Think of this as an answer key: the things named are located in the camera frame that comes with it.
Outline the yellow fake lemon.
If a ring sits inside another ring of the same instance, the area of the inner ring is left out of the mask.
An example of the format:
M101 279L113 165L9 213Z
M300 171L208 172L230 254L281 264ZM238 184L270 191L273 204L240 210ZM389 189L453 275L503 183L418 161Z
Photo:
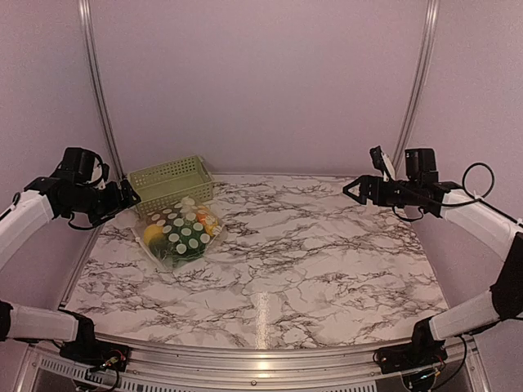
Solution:
M157 225L148 225L143 233L143 242L146 246L155 238L163 237L163 228Z

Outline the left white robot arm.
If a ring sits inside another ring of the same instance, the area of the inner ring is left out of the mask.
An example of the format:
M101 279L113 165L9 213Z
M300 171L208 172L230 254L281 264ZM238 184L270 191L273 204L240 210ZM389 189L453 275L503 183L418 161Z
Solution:
M68 147L55 171L40 176L17 193L1 214L1 266L33 234L57 218L79 231L95 229L141 202L126 179L109 180L101 156ZM91 320L59 310L1 302L1 340L62 341L85 363L97 363L103 345L94 338Z

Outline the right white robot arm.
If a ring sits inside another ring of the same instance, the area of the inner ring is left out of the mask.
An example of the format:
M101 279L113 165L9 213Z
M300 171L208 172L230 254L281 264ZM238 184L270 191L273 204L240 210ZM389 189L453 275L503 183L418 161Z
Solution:
M396 176L380 147L370 151L376 176L362 175L342 192L358 204L372 204L398 212L415 207L469 235L497 262L490 268L492 283L473 298L415 324L409 343L391 347L414 366L423 365L445 340L488 330L502 321L522 316L522 222L488 203L485 194L468 190L461 180L444 181L431 148L405 151L405 179Z

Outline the green fake pepper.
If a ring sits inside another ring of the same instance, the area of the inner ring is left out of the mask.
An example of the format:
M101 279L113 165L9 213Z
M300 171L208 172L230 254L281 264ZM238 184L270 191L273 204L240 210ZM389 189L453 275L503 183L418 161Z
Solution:
M159 261L173 261L180 257L177 252L178 244L179 242L171 242L168 238L156 238L150 241L148 248Z

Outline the clear polka dot zip bag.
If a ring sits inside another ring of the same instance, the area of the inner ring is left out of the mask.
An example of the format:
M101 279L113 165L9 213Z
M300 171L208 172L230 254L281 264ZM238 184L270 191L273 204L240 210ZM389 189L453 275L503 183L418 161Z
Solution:
M179 242L176 260L159 261L143 242L148 225L163 228L163 237ZM198 199L186 196L167 207L141 217L132 229L135 240L145 254L165 269L175 270L205 256L210 249L226 236L226 227L212 210Z

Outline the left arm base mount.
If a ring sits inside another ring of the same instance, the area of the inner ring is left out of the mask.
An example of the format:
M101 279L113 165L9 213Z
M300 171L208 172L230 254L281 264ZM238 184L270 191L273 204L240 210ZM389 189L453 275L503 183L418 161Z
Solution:
M110 376L110 385L94 388L80 382L82 391L116 391L121 386L121 376L125 372L131 348L107 341L96 340L93 346L78 342L65 342L60 345L60 356L88 366L86 376Z

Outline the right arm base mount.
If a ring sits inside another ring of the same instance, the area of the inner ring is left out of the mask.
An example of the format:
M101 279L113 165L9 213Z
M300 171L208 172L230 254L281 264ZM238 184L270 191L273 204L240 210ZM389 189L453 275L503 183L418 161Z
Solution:
M380 367L381 373L399 372L407 391L431 391L446 368L447 358L445 345L441 343L419 350L413 343L391 345L373 353L373 362Z

